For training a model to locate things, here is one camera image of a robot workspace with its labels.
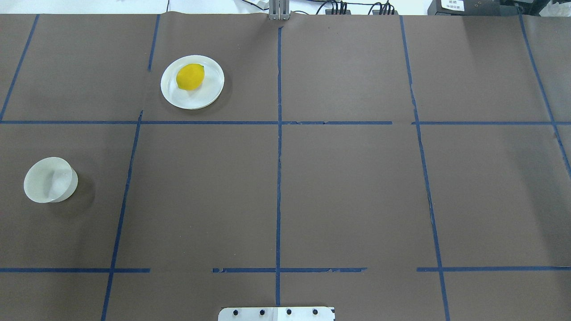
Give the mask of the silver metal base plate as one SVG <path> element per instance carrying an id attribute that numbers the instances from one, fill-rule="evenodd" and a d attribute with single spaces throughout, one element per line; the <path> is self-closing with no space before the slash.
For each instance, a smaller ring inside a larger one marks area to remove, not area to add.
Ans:
<path id="1" fill-rule="evenodd" d="M 218 314 L 219 321 L 334 321 L 335 309 L 326 306 L 228 307 Z"/>

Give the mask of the black power strip left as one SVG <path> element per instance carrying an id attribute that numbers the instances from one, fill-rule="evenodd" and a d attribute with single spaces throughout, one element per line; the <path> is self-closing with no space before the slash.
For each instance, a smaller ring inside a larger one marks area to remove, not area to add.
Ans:
<path id="1" fill-rule="evenodd" d="M 325 10 L 325 13 L 330 16 L 345 16 L 351 14 L 348 9 L 348 4 L 344 2 L 333 4 L 331 9 Z"/>

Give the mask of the black box with label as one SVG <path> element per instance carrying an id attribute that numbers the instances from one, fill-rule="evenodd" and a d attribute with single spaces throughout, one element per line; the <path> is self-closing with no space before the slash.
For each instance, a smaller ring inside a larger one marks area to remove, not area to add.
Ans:
<path id="1" fill-rule="evenodd" d="M 428 16 L 517 16 L 518 9 L 505 0 L 433 0 Z"/>

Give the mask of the brown paper table mat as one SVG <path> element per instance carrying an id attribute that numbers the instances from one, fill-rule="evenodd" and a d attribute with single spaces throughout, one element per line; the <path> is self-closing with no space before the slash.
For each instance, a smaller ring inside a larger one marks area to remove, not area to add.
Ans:
<path id="1" fill-rule="evenodd" d="M 165 69 L 222 93 L 186 110 Z M 27 171 L 59 157 L 68 199 Z M 570 319 L 570 20 L 1 16 L 1 319 Z"/>

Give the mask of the yellow lemon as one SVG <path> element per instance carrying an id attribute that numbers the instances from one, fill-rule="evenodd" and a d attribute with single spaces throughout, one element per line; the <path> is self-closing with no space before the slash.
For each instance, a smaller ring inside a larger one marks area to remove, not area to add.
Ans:
<path id="1" fill-rule="evenodd" d="M 192 91 L 202 85 L 205 78 L 205 68 L 198 63 L 188 64 L 182 67 L 176 76 L 177 86 L 181 90 Z"/>

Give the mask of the white round plate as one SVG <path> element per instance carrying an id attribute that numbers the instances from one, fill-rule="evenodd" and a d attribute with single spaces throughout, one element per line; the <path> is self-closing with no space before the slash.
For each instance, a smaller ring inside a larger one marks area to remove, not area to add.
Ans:
<path id="1" fill-rule="evenodd" d="M 177 75 L 190 64 L 201 65 L 204 79 L 196 89 L 181 89 L 177 84 Z M 212 104 L 222 93 L 225 76 L 222 67 L 212 58 L 202 55 L 190 55 L 173 61 L 163 72 L 160 81 L 163 97 L 175 107 L 197 110 Z"/>

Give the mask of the white bowl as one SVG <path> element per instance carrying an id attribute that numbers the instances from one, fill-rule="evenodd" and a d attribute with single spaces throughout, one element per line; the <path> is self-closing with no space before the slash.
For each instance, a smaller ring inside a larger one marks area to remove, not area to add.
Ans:
<path id="1" fill-rule="evenodd" d="M 41 159 L 28 171 L 23 190 L 33 202 L 56 203 L 73 195 L 79 177 L 70 163 L 59 157 Z"/>

